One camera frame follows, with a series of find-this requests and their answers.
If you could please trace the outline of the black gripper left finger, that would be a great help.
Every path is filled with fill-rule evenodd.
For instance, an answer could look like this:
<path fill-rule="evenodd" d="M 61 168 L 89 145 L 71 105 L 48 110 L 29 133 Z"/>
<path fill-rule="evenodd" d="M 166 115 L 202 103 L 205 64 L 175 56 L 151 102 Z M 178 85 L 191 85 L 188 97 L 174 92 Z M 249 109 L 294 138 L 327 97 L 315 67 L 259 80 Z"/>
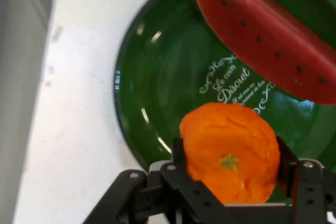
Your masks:
<path fill-rule="evenodd" d="M 147 223 L 163 214 L 169 223 L 215 223 L 224 206 L 186 172 L 183 140 L 173 141 L 172 159 L 155 162 L 149 173 L 121 172 L 84 220 L 85 223 Z"/>

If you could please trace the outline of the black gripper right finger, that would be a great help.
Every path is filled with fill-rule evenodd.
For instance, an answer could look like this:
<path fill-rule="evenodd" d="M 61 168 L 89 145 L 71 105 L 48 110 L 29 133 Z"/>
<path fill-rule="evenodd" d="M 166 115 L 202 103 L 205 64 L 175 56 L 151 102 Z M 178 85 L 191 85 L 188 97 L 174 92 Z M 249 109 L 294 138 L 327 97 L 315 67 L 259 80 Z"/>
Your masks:
<path fill-rule="evenodd" d="M 298 158 L 282 138 L 277 137 L 280 151 L 278 186 L 291 205 L 285 206 L 289 223 L 331 223 L 335 214 L 335 173 L 318 160 Z"/>

